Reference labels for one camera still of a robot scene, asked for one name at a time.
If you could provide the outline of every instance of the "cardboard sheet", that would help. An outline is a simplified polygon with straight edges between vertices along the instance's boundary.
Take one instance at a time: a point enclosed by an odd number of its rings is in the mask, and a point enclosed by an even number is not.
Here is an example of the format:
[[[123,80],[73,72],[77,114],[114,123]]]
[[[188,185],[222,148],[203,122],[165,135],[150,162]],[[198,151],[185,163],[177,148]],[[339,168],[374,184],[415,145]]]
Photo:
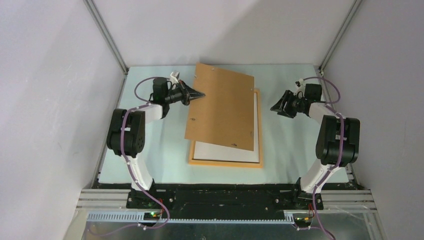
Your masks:
[[[254,91],[254,151],[191,141],[188,164],[221,167],[262,168],[262,115],[261,94]]]
[[[198,63],[193,88],[206,96],[190,103],[185,138],[253,151],[254,77]]]

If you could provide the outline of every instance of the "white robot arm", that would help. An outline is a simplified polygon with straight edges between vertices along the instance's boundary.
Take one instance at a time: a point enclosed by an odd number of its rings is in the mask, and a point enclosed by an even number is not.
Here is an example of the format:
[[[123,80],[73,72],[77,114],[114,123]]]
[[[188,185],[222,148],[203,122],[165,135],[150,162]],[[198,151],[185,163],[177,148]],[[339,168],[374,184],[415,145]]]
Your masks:
[[[310,201],[313,193],[321,192],[331,175],[358,158],[360,122],[336,113],[321,101],[320,84],[305,84],[300,79],[296,85],[294,93],[286,90],[270,110],[288,118],[304,113],[321,125],[315,148],[316,160],[296,183],[297,197]]]
[[[135,111],[127,113],[125,109],[115,109],[110,121],[109,131],[107,134],[106,145],[113,152],[121,156],[121,141],[123,141],[123,149],[128,161],[124,161],[132,175],[131,187],[140,191],[140,187],[149,190],[152,186],[153,178],[149,174],[146,163],[139,153],[145,145],[145,126],[155,120],[166,117],[170,109],[170,104],[181,102],[188,106],[190,101],[205,96],[204,93],[198,92],[182,80],[178,80],[180,73],[173,71],[170,78],[156,77],[153,80],[153,93],[151,94],[147,106],[138,108]],[[124,116],[127,113],[127,121],[123,124]]]

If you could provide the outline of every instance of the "light blue mat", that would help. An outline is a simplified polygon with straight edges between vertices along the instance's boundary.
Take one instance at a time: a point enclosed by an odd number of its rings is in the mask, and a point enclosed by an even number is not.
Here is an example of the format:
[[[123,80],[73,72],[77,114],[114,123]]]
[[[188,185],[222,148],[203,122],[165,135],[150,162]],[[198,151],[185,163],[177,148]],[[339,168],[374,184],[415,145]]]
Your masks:
[[[285,90],[296,89],[300,78],[316,76],[310,64],[281,65],[221,65],[232,71],[254,76],[260,89],[262,112],[263,168],[198,166],[188,164],[190,142],[184,139],[189,107],[181,103],[170,105],[166,118],[146,125],[146,143],[140,155],[156,183],[182,184],[265,184],[295,183],[314,163],[315,145],[320,126],[304,114],[289,119],[271,112]],[[169,77],[179,71],[180,78],[193,85],[195,66],[133,66],[129,69],[119,107],[129,109],[143,103],[134,96],[141,80]],[[141,97],[149,98],[152,83],[144,82],[138,89]],[[131,177],[121,157],[107,150],[99,182],[104,184],[130,183]],[[346,183],[344,169],[328,182]]]

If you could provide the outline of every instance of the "aluminum frame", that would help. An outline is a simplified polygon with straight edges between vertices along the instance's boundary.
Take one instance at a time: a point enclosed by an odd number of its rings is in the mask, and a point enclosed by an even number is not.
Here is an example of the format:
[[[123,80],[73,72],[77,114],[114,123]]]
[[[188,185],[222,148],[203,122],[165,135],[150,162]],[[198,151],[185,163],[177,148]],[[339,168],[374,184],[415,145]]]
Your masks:
[[[338,30],[334,40],[332,41],[324,59],[322,60],[320,66],[318,67],[318,73],[323,75],[323,71],[326,68],[328,62],[330,61],[335,49],[337,48],[340,40],[343,35],[346,33],[348,26],[351,24],[352,19],[356,15],[359,7],[363,0],[355,0],[344,19],[340,29]],[[126,75],[128,74],[129,68],[125,64],[125,61],[118,50],[115,41],[112,38],[111,33],[109,32],[99,10],[96,7],[94,0],[84,0],[84,3],[87,6],[88,11],[93,17],[94,22],[96,23],[100,33],[102,34],[106,44],[111,50],[113,56],[115,57],[119,67],[122,72],[125,74],[125,78],[122,82],[122,86],[120,88],[120,93],[118,100],[116,101],[116,106],[119,105],[121,100],[121,96],[123,93],[124,85],[126,82]],[[331,97],[328,91],[328,87],[325,83],[321,83],[324,88],[324,98],[326,100],[331,101]],[[102,153],[99,156],[97,161],[96,169],[93,175],[93,179],[91,182],[91,186],[96,181],[100,169],[103,164],[104,156],[106,153],[106,144],[103,148]],[[356,178],[354,176],[352,166],[349,164],[346,167],[347,176],[349,178],[350,183],[355,184]],[[135,212],[151,212],[152,209],[127,209],[127,197],[130,190],[128,189],[83,189],[80,193],[76,209],[75,215],[76,218],[81,213],[84,216],[88,216],[88,214],[92,212],[107,212],[107,213],[122,213],[120,215],[134,215]],[[367,223],[368,233],[370,235],[370,239],[372,240],[385,240],[387,239],[381,222],[380,217],[377,212],[377,207],[374,203],[373,196],[370,190],[323,190],[321,192],[324,209],[319,210],[320,214],[337,214],[337,213],[347,213],[347,214],[357,214],[362,213],[364,216],[364,220]],[[285,210],[284,213],[287,215],[293,214],[304,214],[307,213],[307,210]],[[202,223],[202,221],[196,221],[196,219],[190,219],[190,223]]]
[[[106,27],[106,23],[102,18],[102,15],[100,14],[94,0],[84,0],[85,5],[87,6],[87,9],[89,13],[91,14],[95,24],[98,27],[98,30],[100,31],[101,35],[103,36],[104,40],[106,41],[107,46],[109,47],[110,51],[112,52],[113,56],[115,57],[119,67],[121,68],[123,74],[128,74],[128,66],[125,64],[124,58],[122,57],[121,53],[118,50],[118,47],[109,32],[108,28]]]

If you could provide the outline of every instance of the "purple cable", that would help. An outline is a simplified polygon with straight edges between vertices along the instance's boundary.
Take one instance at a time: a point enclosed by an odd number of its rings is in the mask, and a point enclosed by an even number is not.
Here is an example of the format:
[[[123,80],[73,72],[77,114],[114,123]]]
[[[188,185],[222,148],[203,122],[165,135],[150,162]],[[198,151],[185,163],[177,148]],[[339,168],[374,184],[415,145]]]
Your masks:
[[[144,98],[141,98],[141,97],[137,94],[137,88],[140,86],[140,84],[144,83],[145,81],[150,80],[150,79],[155,79],[155,78],[160,78],[160,76],[151,76],[151,77],[148,77],[148,78],[146,78],[146,79],[143,79],[143,80],[141,80],[139,83],[137,83],[137,85],[135,85],[135,88],[134,88],[134,95],[135,95],[135,97],[136,97],[136,98],[138,98],[138,99],[140,99],[140,100],[141,100],[141,101],[143,101],[143,102],[150,103],[150,101],[149,101],[149,100],[146,100],[146,99],[144,99]]]
[[[325,79],[325,78],[320,77],[320,76],[311,76],[311,77],[307,77],[307,78],[305,78],[303,80],[306,81],[306,80],[309,80],[309,79],[320,79],[320,80],[323,80],[323,81],[329,83],[335,89],[335,91],[337,92],[337,95],[338,95],[337,100],[326,102],[326,104],[335,104],[335,103],[338,103],[340,101],[340,99],[341,99],[340,91],[336,87],[336,85],[334,85],[334,83],[332,83],[330,80]],[[321,180],[318,182],[318,184],[313,189],[313,192],[312,192],[312,205],[313,205],[313,210],[315,211],[316,219],[318,220],[318,223],[319,223],[319,227],[317,227],[317,228],[318,229],[321,229],[322,232],[325,233],[325,235],[327,235],[328,238],[330,238],[332,240],[336,240],[336,237],[331,232],[329,232],[327,229],[325,229],[324,226],[323,226],[323,223],[321,222],[320,216],[319,216],[318,211],[317,211],[317,204],[315,203],[315,194],[317,192],[317,189],[321,186],[321,184],[323,184],[327,180],[327,178],[329,177],[331,171],[334,170],[335,168],[338,168],[340,166],[340,163],[342,162],[343,142],[344,142],[344,139],[345,139],[345,120],[343,119],[343,116],[340,113],[338,113],[331,106],[326,105],[325,107],[327,109],[329,109],[330,111],[332,111],[340,119],[340,141],[339,141],[340,143],[338,145],[338,156],[337,156],[337,162],[336,162],[336,164],[328,169],[328,171],[325,173],[324,177],[321,178]]]
[[[137,109],[142,109],[142,108],[145,108],[145,107],[147,107],[147,106],[149,106],[150,104],[150,102],[148,101],[148,100],[146,100],[146,99],[144,99],[144,98],[141,98],[138,94],[137,94],[137,88],[140,86],[140,84],[142,84],[142,83],[144,83],[144,82],[146,82],[147,80],[151,80],[151,79],[155,79],[155,78],[159,78],[158,76],[152,76],[152,77],[148,77],[148,78],[146,78],[146,79],[143,79],[143,80],[141,80],[139,83],[137,83],[137,85],[135,86],[135,88],[134,88],[134,94],[135,94],[135,97],[136,98],[138,98],[139,100],[141,100],[141,101],[144,101],[144,102],[146,102],[146,103],[148,103],[148,104],[144,104],[144,105],[140,105],[140,106],[138,106],[138,107],[133,107],[133,108],[130,108],[130,109],[128,109],[127,111],[126,111],[126,113],[125,113],[125,115],[124,115],[124,117],[123,117],[123,120],[122,120],[122,127],[121,127],[121,133],[120,133],[120,151],[121,151],[121,153],[122,153],[122,156],[123,156],[123,158],[125,159],[125,162],[127,163],[127,168],[128,168],[128,171],[129,171],[129,174],[131,175],[131,178],[132,178],[132,180],[134,181],[134,183],[137,185],[137,187],[139,188],[139,189],[141,189],[141,191],[146,195],[146,196],[148,196],[150,199],[152,199],[153,201],[155,201],[156,203],[158,203],[164,210],[165,210],[165,212],[166,212],[166,215],[167,215],[167,217],[166,217],[166,220],[165,220],[165,222],[163,222],[161,225],[159,225],[159,226],[156,226],[156,225],[154,225],[154,226],[146,226],[146,225],[143,225],[143,224],[141,224],[141,223],[131,223],[131,224],[128,224],[128,225],[125,225],[125,226],[123,226],[123,227],[120,227],[120,228],[118,228],[118,229],[116,229],[116,230],[113,230],[113,231],[111,231],[111,232],[108,232],[108,233],[105,233],[105,234],[98,234],[98,233],[95,233],[95,232],[92,232],[91,231],[91,229],[88,227],[88,232],[90,232],[90,234],[92,234],[92,235],[94,235],[94,236],[98,236],[98,237],[105,237],[105,236],[109,236],[109,235],[112,235],[112,234],[114,234],[114,233],[116,233],[116,232],[119,232],[120,230],[122,230],[122,229],[126,229],[126,228],[130,228],[130,227],[135,227],[135,226],[139,226],[139,227],[141,227],[141,226],[143,226],[143,228],[145,228],[145,229],[158,229],[158,228],[161,228],[161,227],[163,227],[165,224],[167,224],[167,222],[169,222],[169,220],[170,220],[170,211],[168,210],[168,208],[162,203],[162,202],[160,202],[159,200],[157,200],[156,198],[154,198],[152,195],[150,195],[146,190],[144,190],[144,188],[140,185],[140,183],[139,183],[139,181],[137,180],[137,178],[136,178],[136,176],[134,175],[134,173],[133,173],[133,170],[131,169],[131,167],[130,167],[130,165],[128,164],[129,162],[130,162],[130,160],[128,159],[128,157],[127,157],[127,155],[125,154],[125,151],[124,151],[124,132],[125,132],[125,123],[127,122],[127,119],[128,119],[128,115],[130,114],[130,112],[132,112],[132,111],[134,111],[134,110],[137,110]]]
[[[318,229],[318,230],[321,230],[321,228],[319,228],[319,227],[317,227],[317,226],[311,226],[310,228],[309,227],[298,227],[297,225],[296,225],[296,223],[294,224],[294,225],[291,225],[293,228],[295,228],[295,229],[298,229],[299,228],[299,230],[311,230],[311,229]],[[330,232],[330,231],[328,231],[328,230],[326,230],[327,231],[327,233],[328,234],[330,234],[331,236],[332,236],[332,238],[333,239],[336,239],[336,237]]]
[[[335,101],[328,101],[327,102],[327,104],[336,104],[336,103],[338,103],[339,101],[340,101],[340,99],[342,98],[341,96],[340,96],[340,91],[339,91],[339,89],[336,87],[336,85],[334,85],[334,83],[332,83],[330,80],[328,80],[328,79],[325,79],[325,78],[323,78],[323,77],[320,77],[320,76],[310,76],[310,77],[307,77],[307,78],[305,78],[305,79],[303,79],[304,81],[306,81],[306,80],[309,80],[309,79],[320,79],[320,80],[323,80],[324,82],[326,82],[326,83],[328,83],[328,84],[330,84],[334,89],[335,89],[335,91],[337,92],[337,100],[335,100]]]
[[[150,104],[144,104],[144,105],[141,105],[141,106],[138,106],[138,107],[133,107],[133,108],[130,108],[130,109],[128,109],[127,111],[126,111],[126,113],[125,113],[125,115],[123,116],[123,120],[122,120],[122,128],[121,128],[121,131],[120,131],[120,151],[121,151],[121,154],[122,154],[122,156],[123,156],[123,158],[125,159],[125,162],[126,162],[126,166],[128,167],[128,171],[129,171],[129,174],[131,175],[131,178],[132,178],[132,180],[134,181],[134,183],[137,185],[137,187],[147,196],[147,197],[149,197],[149,198],[151,198],[153,201],[155,201],[156,203],[158,203],[164,210],[165,210],[165,212],[166,212],[166,220],[165,220],[165,222],[163,222],[161,225],[159,225],[159,226],[156,226],[156,225],[154,225],[154,226],[145,226],[145,225],[143,225],[143,228],[145,228],[145,229],[158,229],[158,228],[161,228],[161,227],[163,227],[165,224],[167,224],[167,222],[170,220],[170,211],[168,210],[168,208],[162,203],[162,202],[160,202],[159,200],[157,200],[156,198],[154,198],[152,195],[150,195],[141,185],[140,185],[140,183],[139,183],[139,181],[137,180],[137,178],[136,178],[136,176],[134,175],[134,173],[133,173],[133,170],[131,169],[131,165],[129,164],[130,163],[130,160],[128,159],[128,157],[127,157],[127,155],[125,154],[125,151],[124,151],[124,132],[125,132],[125,123],[127,122],[127,119],[128,119],[128,115],[130,114],[130,112],[132,112],[132,111],[134,111],[134,110],[137,110],[137,109],[142,109],[142,108],[145,108],[145,107],[147,107],[147,106],[149,106]]]

